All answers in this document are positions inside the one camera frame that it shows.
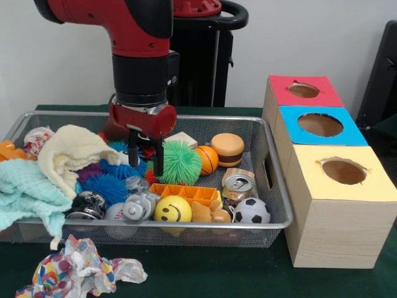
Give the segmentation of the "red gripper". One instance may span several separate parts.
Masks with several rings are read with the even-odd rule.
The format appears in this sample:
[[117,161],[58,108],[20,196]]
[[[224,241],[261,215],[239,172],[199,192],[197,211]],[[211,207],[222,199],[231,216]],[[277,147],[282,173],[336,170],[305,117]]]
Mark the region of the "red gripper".
[[164,171],[164,148],[162,137],[170,134],[177,120],[176,109],[169,104],[162,104],[150,109],[127,107],[111,104],[110,117],[119,126],[130,130],[128,138],[128,162],[133,168],[139,165],[137,131],[155,139],[154,175],[162,176]]

